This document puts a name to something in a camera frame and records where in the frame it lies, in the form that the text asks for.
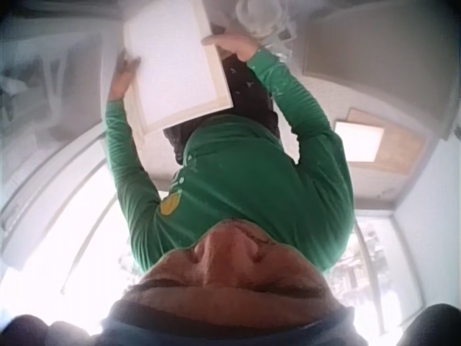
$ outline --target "person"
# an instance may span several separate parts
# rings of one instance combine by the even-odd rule
[[[341,139],[286,65],[252,39],[215,35],[204,44],[234,53],[223,61],[234,106],[165,130],[183,167],[164,200],[140,163],[123,107],[140,60],[125,62],[112,85],[109,166],[136,261],[145,272],[169,251],[191,247],[221,221],[234,220],[251,222],[328,270],[354,222]],[[297,135],[297,164],[282,147],[269,93]]]
[[[163,256],[90,337],[64,322],[13,320],[5,346],[271,346],[367,343],[318,268],[257,226],[223,221],[188,249]],[[461,311],[431,306],[398,346],[461,345]]]
[[[125,63],[112,85],[107,142],[134,255],[146,274],[114,304],[99,335],[20,316],[2,333],[3,345],[367,344],[354,329],[353,308],[333,297],[322,275],[341,255],[352,226],[341,141],[274,56],[240,36],[205,43],[236,53],[272,93],[298,135],[298,165],[282,150],[261,90],[246,92],[259,104],[243,107],[238,100],[237,91],[250,89],[249,74],[230,83],[240,115],[214,114],[166,130],[184,168],[161,202],[123,111],[140,62]],[[429,308],[402,346],[458,345],[460,321],[451,306]]]

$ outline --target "yellow logo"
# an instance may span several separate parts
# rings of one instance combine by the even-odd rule
[[[179,201],[181,200],[181,190],[168,196],[160,204],[160,212],[162,215],[168,216],[178,208]]]

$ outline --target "cardboard sheet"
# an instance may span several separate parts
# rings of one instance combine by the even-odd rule
[[[232,107],[202,0],[157,0],[125,24],[128,53],[142,61],[127,94],[131,122],[143,134]]]

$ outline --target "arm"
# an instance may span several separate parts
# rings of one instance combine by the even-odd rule
[[[323,225],[314,234],[326,252],[321,269],[328,269],[345,250],[354,222],[354,197],[342,141],[315,98],[276,56],[260,50],[249,62],[297,135],[300,160],[296,166],[306,193],[318,198],[316,211]]]
[[[127,72],[116,74],[106,111],[106,141],[109,167],[115,181],[120,207],[130,229],[133,255],[143,271],[156,261],[153,255],[156,233],[153,219],[161,202],[151,178],[140,163],[133,142],[131,127],[126,119],[123,97],[134,78]]]

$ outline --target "green long-sleeve shirt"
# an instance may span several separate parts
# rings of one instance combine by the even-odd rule
[[[184,167],[161,201],[140,164],[123,103],[108,105],[109,164],[133,254],[143,270],[172,249],[192,246],[229,218],[255,223],[320,270],[332,267],[344,252],[354,204],[341,139],[316,100],[275,56],[262,50],[248,66],[297,135],[297,164],[260,124],[221,115],[194,132]]]

